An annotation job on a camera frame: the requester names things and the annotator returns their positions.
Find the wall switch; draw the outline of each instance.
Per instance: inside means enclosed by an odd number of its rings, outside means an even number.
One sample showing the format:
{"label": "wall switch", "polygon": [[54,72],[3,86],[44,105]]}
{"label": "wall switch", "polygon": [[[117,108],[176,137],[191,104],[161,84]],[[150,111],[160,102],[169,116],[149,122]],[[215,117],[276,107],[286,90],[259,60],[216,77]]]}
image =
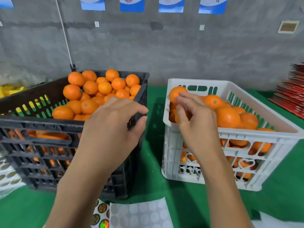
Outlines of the wall switch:
{"label": "wall switch", "polygon": [[277,33],[293,34],[300,21],[282,21]]}

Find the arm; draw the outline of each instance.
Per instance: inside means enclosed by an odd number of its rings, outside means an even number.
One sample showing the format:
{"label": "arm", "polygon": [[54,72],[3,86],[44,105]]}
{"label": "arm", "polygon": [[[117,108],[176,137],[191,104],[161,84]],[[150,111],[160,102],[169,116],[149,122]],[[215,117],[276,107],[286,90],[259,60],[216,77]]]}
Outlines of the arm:
{"label": "arm", "polygon": [[233,170],[219,142],[215,112],[197,95],[188,92],[179,92],[179,95],[176,101],[193,114],[189,121],[184,108],[177,106],[181,134],[201,164],[207,188],[211,227],[252,228],[234,180]]}
{"label": "arm", "polygon": [[60,180],[45,228],[89,227],[107,179],[125,161],[146,128],[146,116],[128,131],[127,123],[148,109],[130,99],[110,98],[85,122],[77,153]]}

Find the white cable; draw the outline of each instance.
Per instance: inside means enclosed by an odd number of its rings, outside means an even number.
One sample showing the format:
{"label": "white cable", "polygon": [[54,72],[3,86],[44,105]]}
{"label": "white cable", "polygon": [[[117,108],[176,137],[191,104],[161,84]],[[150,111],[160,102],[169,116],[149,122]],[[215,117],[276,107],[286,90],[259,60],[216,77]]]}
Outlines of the white cable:
{"label": "white cable", "polygon": [[66,45],[67,45],[67,52],[68,52],[68,54],[69,54],[71,66],[73,67],[73,62],[72,62],[72,58],[71,58],[71,54],[70,54],[70,48],[69,48],[69,44],[67,43],[67,39],[66,39],[67,36],[66,36],[66,34],[65,34],[65,29],[64,29],[64,26],[63,26],[63,21],[62,21],[60,9],[59,9],[58,1],[57,1],[57,0],[55,0],[55,1],[56,1],[58,13],[59,13],[59,18],[60,18],[61,25],[62,25],[62,30],[63,30],[63,34],[64,34],[64,38],[65,38],[65,43],[66,43]]}

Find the gray concrete wall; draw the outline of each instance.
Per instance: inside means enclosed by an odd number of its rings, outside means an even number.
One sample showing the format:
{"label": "gray concrete wall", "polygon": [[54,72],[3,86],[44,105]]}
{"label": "gray concrete wall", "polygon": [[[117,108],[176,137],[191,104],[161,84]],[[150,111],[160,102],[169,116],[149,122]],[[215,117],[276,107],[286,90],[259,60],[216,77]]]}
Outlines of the gray concrete wall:
{"label": "gray concrete wall", "polygon": [[[270,90],[291,63],[304,61],[304,0],[228,0],[224,15],[198,14],[199,2],[185,0],[184,13],[169,14],[158,13],[158,0],[146,0],[144,13],[121,13],[119,0],[105,0],[105,12],[59,0],[79,70],[147,71],[153,85],[178,77]],[[69,58],[55,0],[13,3],[13,10],[0,9],[0,61],[54,79],[66,76]],[[295,34],[276,33],[282,20],[300,20]]]}

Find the hand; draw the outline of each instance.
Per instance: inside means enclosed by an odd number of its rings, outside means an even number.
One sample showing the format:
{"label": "hand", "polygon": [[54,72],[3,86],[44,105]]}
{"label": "hand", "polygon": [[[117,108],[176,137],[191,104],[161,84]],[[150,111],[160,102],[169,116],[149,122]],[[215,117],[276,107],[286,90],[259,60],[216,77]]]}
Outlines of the hand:
{"label": "hand", "polygon": [[128,131],[127,123],[137,112],[148,109],[130,99],[111,97],[85,122],[78,150],[66,174],[80,172],[87,178],[108,178],[138,144],[146,128],[147,116],[141,117]]}
{"label": "hand", "polygon": [[[181,135],[199,162],[210,161],[214,154],[223,156],[215,112],[207,107],[199,96],[188,92],[179,92],[176,101],[183,106],[177,106]],[[184,108],[193,115],[190,121]]]}

